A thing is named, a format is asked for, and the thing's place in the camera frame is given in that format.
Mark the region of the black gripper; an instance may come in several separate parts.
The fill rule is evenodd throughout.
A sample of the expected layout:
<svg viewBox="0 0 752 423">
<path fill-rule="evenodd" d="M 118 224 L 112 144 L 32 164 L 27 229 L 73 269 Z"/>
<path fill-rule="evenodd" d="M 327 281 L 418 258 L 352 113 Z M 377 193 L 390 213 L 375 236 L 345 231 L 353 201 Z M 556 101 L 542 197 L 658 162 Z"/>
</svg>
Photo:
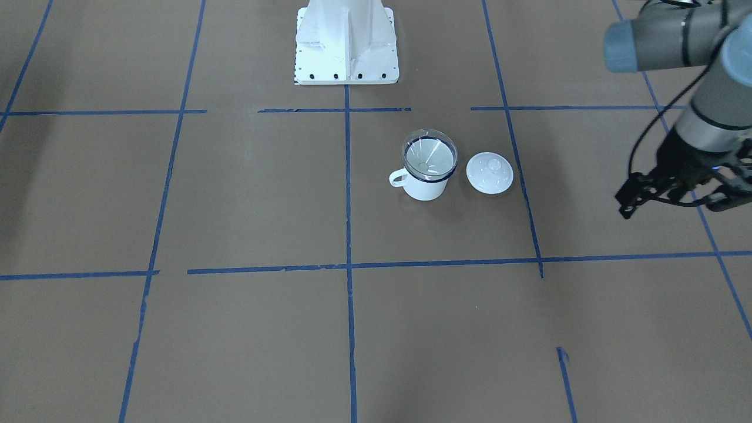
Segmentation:
<svg viewBox="0 0 752 423">
<path fill-rule="evenodd" d="M 615 194 L 619 214 L 629 220 L 636 210 L 655 197 L 683 197 L 699 184 L 716 177 L 714 167 L 733 152 L 735 139 L 697 147 L 673 128 L 656 152 L 656 167 L 643 174 L 631 172 Z"/>
</svg>

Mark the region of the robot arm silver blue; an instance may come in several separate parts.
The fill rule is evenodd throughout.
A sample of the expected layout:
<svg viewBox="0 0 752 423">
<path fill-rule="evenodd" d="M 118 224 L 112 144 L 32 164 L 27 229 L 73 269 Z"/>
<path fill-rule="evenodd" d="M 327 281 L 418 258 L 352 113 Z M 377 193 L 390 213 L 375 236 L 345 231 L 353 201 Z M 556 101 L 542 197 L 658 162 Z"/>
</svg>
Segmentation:
<svg viewBox="0 0 752 423">
<path fill-rule="evenodd" d="M 633 171 L 634 143 L 615 195 L 624 219 L 650 201 L 713 212 L 750 203 L 749 1 L 647 1 L 607 28 L 603 58 L 614 73 L 703 68 L 650 172 Z"/>
</svg>

